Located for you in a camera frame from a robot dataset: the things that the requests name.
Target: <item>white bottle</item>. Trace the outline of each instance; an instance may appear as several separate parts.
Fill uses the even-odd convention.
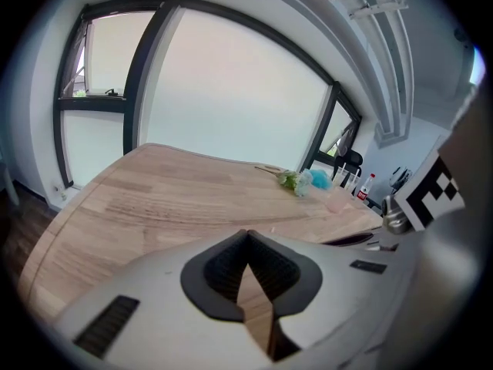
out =
[[[357,193],[357,198],[363,201],[367,198],[368,193],[370,192],[371,186],[373,185],[373,179],[375,178],[375,174],[370,174],[368,179],[364,181],[363,186],[360,188],[360,191]]]

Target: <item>chair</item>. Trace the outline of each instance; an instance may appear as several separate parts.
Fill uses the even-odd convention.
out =
[[[349,171],[352,174],[356,174],[358,177],[361,177],[361,164],[363,164],[363,157],[353,150],[348,150],[343,156],[337,156],[334,162],[334,171],[332,173],[332,180],[336,176],[337,168],[344,166],[346,163],[345,170]],[[344,178],[340,185],[344,188],[346,186],[346,182],[349,180],[349,174]]]

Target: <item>clear plastic cup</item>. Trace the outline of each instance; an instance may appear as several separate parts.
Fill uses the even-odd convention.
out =
[[[332,185],[334,187],[339,187],[342,182],[344,181],[344,178],[346,178],[346,175],[350,174],[349,171],[344,170],[342,167],[337,168],[336,175],[334,176],[334,179],[332,180]]]
[[[354,188],[359,184],[360,182],[360,177],[358,177],[356,174],[350,173],[349,178],[347,178],[346,186],[344,187],[345,190],[347,190],[349,193],[353,193]]]
[[[340,213],[350,201],[350,196],[341,187],[332,188],[324,200],[325,207],[334,214]]]

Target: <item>black window frame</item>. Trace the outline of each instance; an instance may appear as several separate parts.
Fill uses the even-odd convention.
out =
[[[301,170],[310,169],[315,160],[317,162],[327,164],[328,166],[334,166],[336,157],[320,151],[320,145],[322,144],[327,128],[329,127],[330,118],[332,117],[332,112],[334,111],[336,103],[339,103],[344,111],[346,111],[347,115],[349,115],[351,123],[347,126],[347,129],[352,130],[352,134],[347,136],[344,142],[340,144],[338,148],[347,148],[348,150],[351,150],[354,144],[354,140],[356,139],[357,132],[360,129],[362,116],[356,110],[356,108],[354,108],[354,104],[347,97],[345,91],[340,86],[338,86],[336,89],[333,88],[332,92],[334,94],[334,105],[332,107],[332,110],[330,111],[330,116],[328,116],[329,114],[327,114],[327,116],[322,117],[320,125],[318,126],[317,134],[314,137],[314,141],[312,142],[312,145],[301,167]]]
[[[339,101],[351,116],[351,119],[357,122],[353,136],[351,136],[350,139],[347,139],[350,146],[352,146],[361,121],[361,116],[345,96],[340,83],[334,81],[330,74],[307,52],[277,30],[235,9],[212,2],[206,2],[204,0],[112,0],[95,5],[86,5],[82,9],[69,34],[60,61],[53,102],[53,131],[57,161],[65,187],[71,187],[74,183],[65,155],[65,139],[62,128],[63,112],[96,111],[122,113],[124,115],[122,138],[123,155],[134,150],[138,144],[140,110],[142,108],[150,66],[160,39],[166,31],[166,27],[170,23],[174,12],[180,7],[206,12],[229,19],[259,32],[261,35],[264,35],[271,41],[285,48],[292,55],[296,56],[301,62],[311,68],[328,86],[332,86],[330,95],[324,106],[322,120],[317,128],[316,135],[314,136],[314,140],[307,153],[307,157],[302,163],[301,170],[311,166],[314,160],[322,158],[318,153],[318,150],[330,122],[330,118],[332,117],[336,101]],[[132,62],[130,63],[123,95],[62,97],[62,91],[65,87],[67,88],[65,92],[69,93],[69,95],[73,95],[73,83],[68,87],[67,85],[69,84],[69,81],[75,78],[76,68],[84,46],[82,40],[87,40],[86,33],[90,22],[94,19],[109,15],[148,11],[154,11],[155,14],[144,30],[139,44],[137,45]]]

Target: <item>wooden floor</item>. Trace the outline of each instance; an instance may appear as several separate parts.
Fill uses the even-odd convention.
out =
[[[2,261],[17,284],[25,262],[45,229],[57,214],[44,201],[16,186],[20,208],[13,211],[8,205],[7,193],[0,193],[0,217],[9,215],[10,232],[2,243]]]

